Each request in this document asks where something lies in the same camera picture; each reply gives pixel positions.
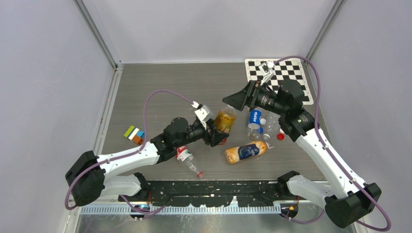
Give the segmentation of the yellow red label bottle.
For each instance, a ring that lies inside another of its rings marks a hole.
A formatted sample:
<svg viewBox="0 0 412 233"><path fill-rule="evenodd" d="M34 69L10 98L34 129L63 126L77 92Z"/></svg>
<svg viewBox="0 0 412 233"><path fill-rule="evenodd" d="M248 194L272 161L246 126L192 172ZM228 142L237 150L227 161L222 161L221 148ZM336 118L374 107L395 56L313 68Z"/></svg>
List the yellow red label bottle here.
<svg viewBox="0 0 412 233"><path fill-rule="evenodd" d="M233 108L230 105L227 105L218 112L214 120L214 123L217 130L223 133L230 133L236 118L237 113L235 108Z"/></svg>

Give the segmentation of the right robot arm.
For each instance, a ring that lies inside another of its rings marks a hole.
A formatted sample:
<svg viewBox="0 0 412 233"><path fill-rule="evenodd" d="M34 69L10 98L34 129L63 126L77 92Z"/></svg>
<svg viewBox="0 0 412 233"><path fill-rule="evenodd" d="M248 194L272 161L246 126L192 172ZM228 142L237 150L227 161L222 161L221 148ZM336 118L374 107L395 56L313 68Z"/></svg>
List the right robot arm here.
<svg viewBox="0 0 412 233"><path fill-rule="evenodd" d="M307 199L323 208L337 227L346 228L373 211L382 191L376 183L367 183L340 157L303 107L303 97L296 80L283 81L276 93L266 90L259 81L249 81L241 91L224 97L223 103L239 111L246 106L259 107L280 116L282 131L310 156L329 186L290 171L278 178L278 195L283 199Z"/></svg>

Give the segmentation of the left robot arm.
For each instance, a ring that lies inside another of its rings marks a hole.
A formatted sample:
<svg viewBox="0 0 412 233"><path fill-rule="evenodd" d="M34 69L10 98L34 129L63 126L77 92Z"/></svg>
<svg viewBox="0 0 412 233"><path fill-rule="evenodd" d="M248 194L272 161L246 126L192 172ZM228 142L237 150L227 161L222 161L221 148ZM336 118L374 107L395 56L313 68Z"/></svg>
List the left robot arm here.
<svg viewBox="0 0 412 233"><path fill-rule="evenodd" d="M144 144L107 155L95 155L89 150L80 155L65 174L69 189L65 196L65 207L72 210L85 206L102 196L126 195L138 201L145 200L149 188L139 175L122 174L141 166L165 162L177 154L179 147L202 139L214 147L229 137L219 131L213 119L203 126L199 119L189 125L185 118L177 117L163 130L163 133Z"/></svg>

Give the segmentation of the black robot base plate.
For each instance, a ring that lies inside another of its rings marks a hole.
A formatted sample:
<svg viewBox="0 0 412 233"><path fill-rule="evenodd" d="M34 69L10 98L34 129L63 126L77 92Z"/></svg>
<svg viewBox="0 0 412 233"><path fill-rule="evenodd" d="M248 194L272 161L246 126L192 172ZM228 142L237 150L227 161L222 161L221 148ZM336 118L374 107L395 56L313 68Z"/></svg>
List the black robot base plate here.
<svg viewBox="0 0 412 233"><path fill-rule="evenodd" d="M297 197L281 193L273 181L148 181L129 202L151 202L155 206L226 207L237 201L239 207L271 206L274 201Z"/></svg>

